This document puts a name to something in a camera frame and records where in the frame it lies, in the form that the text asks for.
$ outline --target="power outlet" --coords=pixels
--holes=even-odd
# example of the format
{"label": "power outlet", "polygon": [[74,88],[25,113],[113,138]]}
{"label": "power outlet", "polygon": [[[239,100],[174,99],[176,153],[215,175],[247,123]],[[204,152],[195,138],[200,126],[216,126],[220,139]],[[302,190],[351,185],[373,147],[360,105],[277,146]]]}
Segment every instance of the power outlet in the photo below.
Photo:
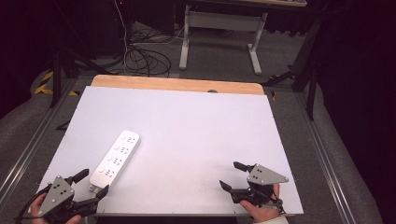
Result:
{"label": "power outlet", "polygon": [[140,144],[137,133],[123,131],[90,178],[90,190],[109,185],[112,190]]}

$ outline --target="white desk leg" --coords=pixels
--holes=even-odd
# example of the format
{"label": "white desk leg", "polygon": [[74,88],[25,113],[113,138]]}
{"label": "white desk leg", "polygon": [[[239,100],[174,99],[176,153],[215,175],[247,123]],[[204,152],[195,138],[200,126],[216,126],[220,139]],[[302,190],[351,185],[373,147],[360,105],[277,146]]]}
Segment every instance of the white desk leg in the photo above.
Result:
{"label": "white desk leg", "polygon": [[262,19],[259,21],[254,43],[253,45],[251,44],[247,45],[248,52],[250,54],[250,59],[253,64],[254,74],[256,75],[262,74],[262,69],[260,68],[259,59],[257,58],[256,48],[259,45],[260,37],[262,36],[262,29],[264,28],[267,15],[268,15],[267,13],[262,13]]}
{"label": "white desk leg", "polygon": [[189,57],[189,14],[190,6],[186,6],[186,11],[184,15],[183,46],[181,47],[180,64],[178,66],[178,68],[181,70],[186,70],[187,58]]}

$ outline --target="person's arm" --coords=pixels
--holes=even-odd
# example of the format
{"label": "person's arm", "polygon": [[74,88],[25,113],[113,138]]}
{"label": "person's arm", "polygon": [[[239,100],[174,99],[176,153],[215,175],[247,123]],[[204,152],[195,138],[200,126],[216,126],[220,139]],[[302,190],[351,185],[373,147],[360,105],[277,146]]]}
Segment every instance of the person's arm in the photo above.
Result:
{"label": "person's arm", "polygon": [[[279,197],[279,184],[274,184],[274,194]],[[285,217],[279,214],[278,209],[269,207],[257,207],[248,201],[241,201],[241,205],[253,217],[254,223],[260,224],[287,224],[289,223]]]}
{"label": "person's arm", "polygon": [[[43,193],[38,196],[32,204],[30,204],[30,213],[32,217],[38,217],[38,211],[40,210],[41,204],[44,202],[47,194]],[[65,224],[78,224],[81,221],[81,216],[77,215],[70,218]],[[32,224],[48,224],[44,218],[35,218],[32,220]]]}

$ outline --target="person's left hand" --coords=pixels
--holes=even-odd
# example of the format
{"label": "person's left hand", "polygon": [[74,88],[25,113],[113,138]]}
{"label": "person's left hand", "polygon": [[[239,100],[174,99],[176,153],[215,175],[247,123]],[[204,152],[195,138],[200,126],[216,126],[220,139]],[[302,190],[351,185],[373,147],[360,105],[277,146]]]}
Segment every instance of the person's left hand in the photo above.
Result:
{"label": "person's left hand", "polygon": [[[30,204],[30,213],[32,217],[38,217],[38,211],[40,210],[41,204],[44,202],[44,199],[46,198],[47,193],[43,193],[40,196],[38,196],[32,204]],[[72,218],[70,218],[65,224],[78,224],[81,221],[81,216],[76,215]],[[44,218],[35,218],[32,221],[32,224],[48,224],[46,219]]]}

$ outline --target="desk foot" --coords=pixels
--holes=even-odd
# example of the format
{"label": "desk foot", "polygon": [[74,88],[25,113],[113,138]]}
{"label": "desk foot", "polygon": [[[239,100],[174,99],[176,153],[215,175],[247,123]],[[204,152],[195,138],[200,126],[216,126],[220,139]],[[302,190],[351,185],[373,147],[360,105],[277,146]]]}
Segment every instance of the desk foot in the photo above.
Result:
{"label": "desk foot", "polygon": [[262,69],[260,68],[259,59],[257,58],[256,51],[252,51],[251,46],[251,44],[247,45],[248,53],[250,54],[251,63],[253,64],[254,74],[259,76],[262,74]]}
{"label": "desk foot", "polygon": [[180,64],[178,65],[178,68],[180,70],[186,70],[188,57],[189,57],[189,40],[187,40],[185,43],[183,42],[183,46],[181,47]]}

